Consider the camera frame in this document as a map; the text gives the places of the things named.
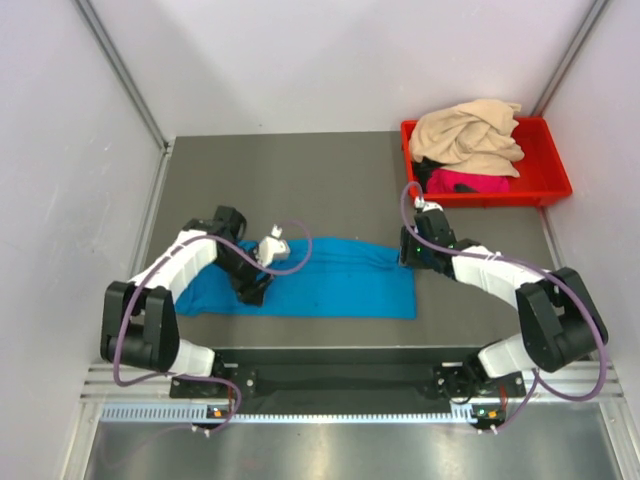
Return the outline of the blue t-shirt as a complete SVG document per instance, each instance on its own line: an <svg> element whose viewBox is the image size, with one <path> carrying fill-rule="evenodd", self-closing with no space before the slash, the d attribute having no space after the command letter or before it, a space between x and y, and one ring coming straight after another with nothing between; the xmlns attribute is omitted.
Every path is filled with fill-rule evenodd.
<svg viewBox="0 0 640 480"><path fill-rule="evenodd" d="M313 239L310 260L298 272L278 276L261 306L240 302L229 276L216 265L204 268L176 302L176 312L303 318L414 320L413 271L398 263L398 250L359 240Z"/></svg>

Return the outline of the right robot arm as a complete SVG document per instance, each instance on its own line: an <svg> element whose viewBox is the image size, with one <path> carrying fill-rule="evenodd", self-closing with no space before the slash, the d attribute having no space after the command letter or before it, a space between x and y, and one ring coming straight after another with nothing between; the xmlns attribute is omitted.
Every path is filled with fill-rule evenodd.
<svg viewBox="0 0 640 480"><path fill-rule="evenodd" d="M434 202L415 207L401 229L399 262L473 286L515 309L520 331L466 360L469 388L487 396L504 377L536 370L557 372L583 357L606 353L608 332L579 273L541 269L459 240Z"/></svg>

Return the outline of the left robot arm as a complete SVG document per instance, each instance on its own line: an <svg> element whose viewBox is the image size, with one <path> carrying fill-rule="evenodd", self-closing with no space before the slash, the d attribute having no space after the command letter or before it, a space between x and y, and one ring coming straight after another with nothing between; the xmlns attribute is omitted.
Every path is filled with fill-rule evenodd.
<svg viewBox="0 0 640 480"><path fill-rule="evenodd" d="M173 243L148 268L106 289L100 355L113 365L120 386L135 382L121 376L130 366L146 372L145 380L163 374L192 377L205 396L226 387L227 374L214 350L180 338L176 302L207 267L220 268L236 298L250 306L263 304L273 276L265 272L289 247L275 225L256 246L242 247L246 218L235 208L219 206L209 219L191 219Z"/></svg>

